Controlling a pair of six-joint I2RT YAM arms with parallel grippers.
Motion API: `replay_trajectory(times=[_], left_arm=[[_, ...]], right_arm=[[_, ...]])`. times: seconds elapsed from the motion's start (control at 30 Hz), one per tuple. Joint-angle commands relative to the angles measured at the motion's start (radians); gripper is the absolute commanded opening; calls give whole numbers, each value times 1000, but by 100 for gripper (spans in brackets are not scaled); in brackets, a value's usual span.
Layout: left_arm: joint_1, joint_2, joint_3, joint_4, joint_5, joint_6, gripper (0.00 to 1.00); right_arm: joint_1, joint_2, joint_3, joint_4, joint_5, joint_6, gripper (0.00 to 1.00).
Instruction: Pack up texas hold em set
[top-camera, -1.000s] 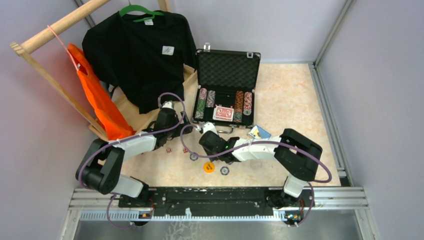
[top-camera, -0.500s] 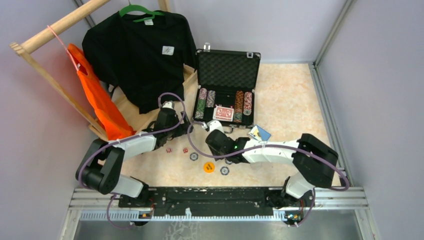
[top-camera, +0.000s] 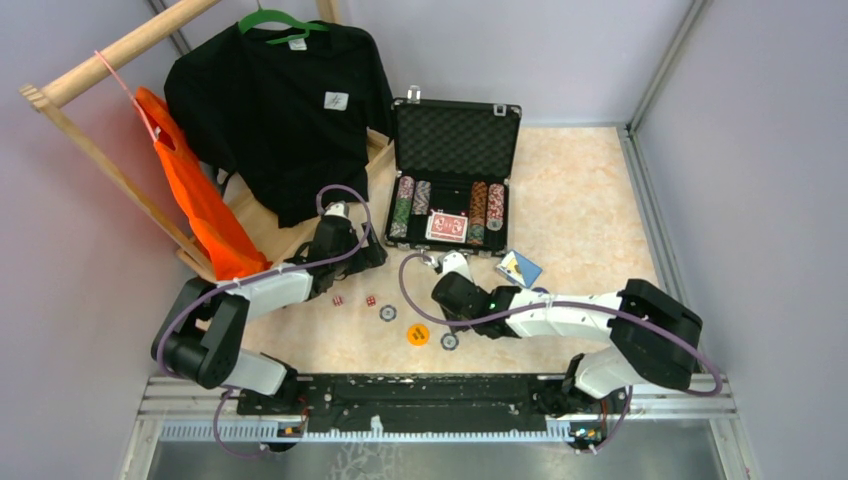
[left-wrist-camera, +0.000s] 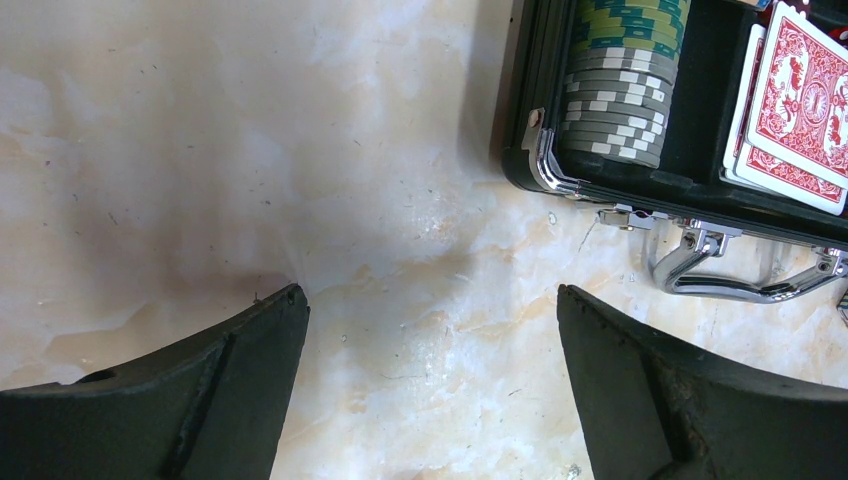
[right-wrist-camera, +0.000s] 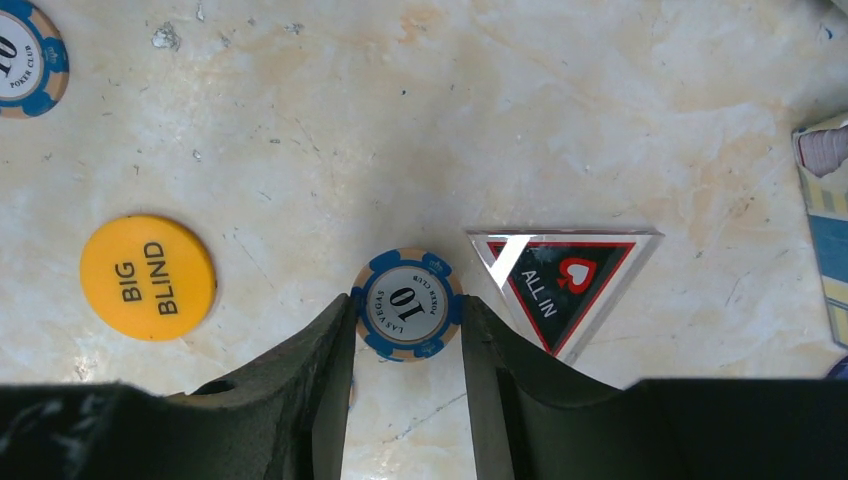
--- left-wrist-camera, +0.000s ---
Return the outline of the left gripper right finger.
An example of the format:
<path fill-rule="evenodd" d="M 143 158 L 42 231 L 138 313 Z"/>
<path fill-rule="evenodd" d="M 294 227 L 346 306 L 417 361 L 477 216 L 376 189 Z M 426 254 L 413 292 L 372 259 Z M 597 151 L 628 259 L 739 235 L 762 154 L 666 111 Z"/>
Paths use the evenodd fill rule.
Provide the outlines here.
<path fill-rule="evenodd" d="M 843 479 L 847 393 L 759 370 L 576 286 L 557 320 L 598 479 Z"/>

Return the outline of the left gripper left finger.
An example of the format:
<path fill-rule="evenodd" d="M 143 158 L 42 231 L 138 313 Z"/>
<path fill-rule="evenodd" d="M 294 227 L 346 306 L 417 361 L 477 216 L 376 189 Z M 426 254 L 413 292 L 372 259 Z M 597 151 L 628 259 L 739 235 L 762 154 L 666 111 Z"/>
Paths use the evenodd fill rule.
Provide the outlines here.
<path fill-rule="evenodd" d="M 296 284 L 71 384 L 1 394 L 5 479 L 266 479 L 308 329 Z"/>

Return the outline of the black aluminium poker case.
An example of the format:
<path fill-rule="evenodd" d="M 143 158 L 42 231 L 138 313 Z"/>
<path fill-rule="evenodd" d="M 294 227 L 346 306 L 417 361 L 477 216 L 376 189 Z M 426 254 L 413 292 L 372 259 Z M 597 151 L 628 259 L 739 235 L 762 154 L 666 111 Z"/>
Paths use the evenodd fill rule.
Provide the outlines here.
<path fill-rule="evenodd" d="M 524 1 L 515 17 L 501 155 L 514 186 L 585 201 L 611 226 L 650 229 L 658 219 L 674 221 L 683 229 L 681 244 L 653 271 L 655 284 L 670 294 L 772 304 L 846 276 L 845 220 L 718 179 L 720 138 L 730 130 L 742 32 L 753 23 L 752 12 L 727 1 L 695 3 L 671 95 L 670 131 L 660 165 L 651 169 L 566 146 L 565 76 L 576 8 L 573 1 Z M 696 272 L 741 235 L 809 246 L 818 259 L 763 286 Z"/>

